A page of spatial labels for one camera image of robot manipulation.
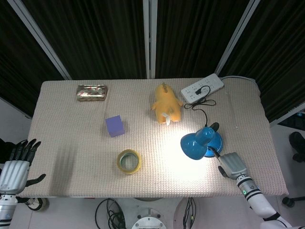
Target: white power strip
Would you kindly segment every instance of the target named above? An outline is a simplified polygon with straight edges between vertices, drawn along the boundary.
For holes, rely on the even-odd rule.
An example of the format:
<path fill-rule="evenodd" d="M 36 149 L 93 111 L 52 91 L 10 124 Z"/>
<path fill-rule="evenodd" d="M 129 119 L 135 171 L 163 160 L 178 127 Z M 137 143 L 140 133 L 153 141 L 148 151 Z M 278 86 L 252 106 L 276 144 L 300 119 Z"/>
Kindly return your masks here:
<path fill-rule="evenodd" d="M 181 94 L 189 104 L 193 104 L 208 94 L 209 92 L 208 87 L 202 88 L 201 93 L 196 94 L 196 91 L 205 85 L 208 85 L 211 88 L 210 91 L 211 94 L 222 88 L 224 86 L 224 83 L 219 79 L 219 77 L 216 74 L 213 73 L 207 77 L 204 77 L 202 80 L 199 80 L 193 83 L 192 85 L 183 88 L 181 90 Z"/>

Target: blue block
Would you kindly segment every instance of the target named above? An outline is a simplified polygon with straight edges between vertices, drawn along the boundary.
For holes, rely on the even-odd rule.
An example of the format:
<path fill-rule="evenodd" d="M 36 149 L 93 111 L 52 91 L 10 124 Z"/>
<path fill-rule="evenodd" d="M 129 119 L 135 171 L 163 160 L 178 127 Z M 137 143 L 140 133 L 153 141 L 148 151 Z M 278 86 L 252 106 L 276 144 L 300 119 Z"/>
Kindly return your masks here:
<path fill-rule="evenodd" d="M 111 137 L 125 134 L 125 129 L 119 115 L 111 118 L 106 118 L 106 125 Z"/>

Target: white textured tablecloth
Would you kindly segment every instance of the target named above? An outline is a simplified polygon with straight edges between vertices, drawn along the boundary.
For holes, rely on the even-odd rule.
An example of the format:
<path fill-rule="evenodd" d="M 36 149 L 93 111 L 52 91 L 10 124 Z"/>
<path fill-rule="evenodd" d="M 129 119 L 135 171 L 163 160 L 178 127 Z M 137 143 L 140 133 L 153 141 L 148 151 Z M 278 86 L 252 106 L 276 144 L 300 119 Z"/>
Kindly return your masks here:
<path fill-rule="evenodd" d="M 180 90 L 199 79 L 86 80 L 44 82 L 31 123 L 29 140 L 42 142 L 29 178 L 47 176 L 26 188 L 22 196 L 69 197 L 211 197 L 240 195 L 235 181 L 218 171 L 216 158 L 189 159 L 180 148 L 185 134 L 203 127 L 200 111 L 182 109 L 182 121 L 159 125 L 150 107 L 154 90 L 169 84 Z M 79 84 L 106 84 L 106 101 L 78 102 Z M 287 194 L 269 123 L 256 85 L 243 79 L 225 79 L 224 88 L 204 106 L 209 122 L 219 122 L 222 154 L 237 152 L 249 175 L 265 194 Z M 110 137 L 105 119 L 120 115 L 126 133 Z M 142 167 L 126 175 L 116 167 L 125 149 L 142 155 Z"/>

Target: tape roll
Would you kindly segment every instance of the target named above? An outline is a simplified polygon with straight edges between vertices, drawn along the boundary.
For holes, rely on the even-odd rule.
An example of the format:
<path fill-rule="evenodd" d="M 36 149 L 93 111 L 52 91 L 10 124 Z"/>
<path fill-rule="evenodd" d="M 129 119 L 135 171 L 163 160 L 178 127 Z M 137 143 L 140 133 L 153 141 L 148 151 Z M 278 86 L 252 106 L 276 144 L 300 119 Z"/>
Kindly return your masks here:
<path fill-rule="evenodd" d="M 126 169 L 126 168 L 123 168 L 122 167 L 122 160 L 123 158 L 125 158 L 126 156 L 135 156 L 138 160 L 138 164 L 137 166 L 134 168 L 134 169 Z M 140 154 L 138 154 L 136 151 L 132 150 L 132 149 L 126 149 L 124 150 L 123 152 L 121 152 L 118 157 L 117 157 L 117 160 L 116 160 L 116 165 L 117 167 L 123 172 L 123 173 L 126 173 L 126 174 L 134 174 L 136 173 L 140 168 L 141 168 L 141 164 L 142 164 L 142 159 L 141 159 L 141 156 Z"/>

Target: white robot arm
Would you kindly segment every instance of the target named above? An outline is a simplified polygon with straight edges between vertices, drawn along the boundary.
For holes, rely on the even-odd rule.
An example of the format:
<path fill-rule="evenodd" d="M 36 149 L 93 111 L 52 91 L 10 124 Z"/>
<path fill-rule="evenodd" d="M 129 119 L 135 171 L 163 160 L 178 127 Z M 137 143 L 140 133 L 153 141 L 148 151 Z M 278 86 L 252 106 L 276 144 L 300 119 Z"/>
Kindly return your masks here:
<path fill-rule="evenodd" d="M 292 227 L 281 215 L 274 210 L 268 200 L 262 194 L 259 187 L 251 177 L 247 175 L 247 168 L 237 153 L 230 153 L 220 156 L 216 150 L 213 150 L 215 156 L 220 162 L 218 167 L 224 177 L 237 181 L 237 186 L 250 204 L 250 207 L 264 222 L 261 223 L 261 229 L 305 229 L 305 227 Z"/>
<path fill-rule="evenodd" d="M 42 174 L 39 178 L 28 180 L 29 169 L 34 159 L 35 152 L 41 142 L 33 139 L 28 143 L 19 143 L 13 149 L 10 158 L 5 162 L 0 176 L 0 229 L 8 229 L 18 203 L 16 195 L 25 187 L 37 184 L 45 178 Z"/>

